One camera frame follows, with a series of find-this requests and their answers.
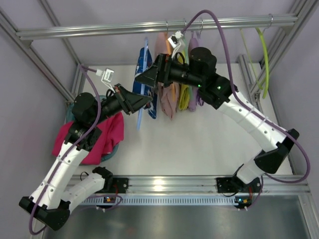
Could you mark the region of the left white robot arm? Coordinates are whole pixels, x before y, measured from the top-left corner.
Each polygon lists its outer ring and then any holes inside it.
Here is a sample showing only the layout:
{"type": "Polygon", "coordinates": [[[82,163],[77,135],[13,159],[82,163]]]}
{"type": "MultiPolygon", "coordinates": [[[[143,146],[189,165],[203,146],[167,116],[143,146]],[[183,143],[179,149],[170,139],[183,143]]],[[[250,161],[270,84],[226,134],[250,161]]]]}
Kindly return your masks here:
{"type": "Polygon", "coordinates": [[[97,124],[121,111],[133,114],[152,101],[152,97],[132,93],[121,84],[116,84],[112,92],[103,101],[90,93],[76,97],[72,109],[75,121],[55,162],[38,188],[19,202],[19,206],[30,214],[30,227],[33,219],[37,219],[46,228],[57,231],[83,201],[96,192],[108,192],[113,187],[113,173],[104,167],[96,167],[83,181],[66,189],[77,167],[102,136],[97,124]]]}

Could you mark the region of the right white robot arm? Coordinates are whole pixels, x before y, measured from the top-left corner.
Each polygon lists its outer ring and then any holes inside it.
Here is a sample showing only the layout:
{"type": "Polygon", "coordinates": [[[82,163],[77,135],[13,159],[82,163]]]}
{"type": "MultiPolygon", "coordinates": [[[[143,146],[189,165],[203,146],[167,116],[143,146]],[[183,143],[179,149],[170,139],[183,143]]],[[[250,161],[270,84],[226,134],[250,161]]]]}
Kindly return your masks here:
{"type": "Polygon", "coordinates": [[[174,82],[198,87],[198,94],[205,103],[233,119],[258,142],[262,149],[259,154],[242,164],[233,176],[216,180],[219,193],[245,192],[259,183],[260,176],[278,171],[299,133],[269,121],[230,80],[216,73],[216,62],[216,57],[205,47],[192,49],[188,64],[161,53],[146,71],[136,76],[136,81],[150,87],[174,82]]]}

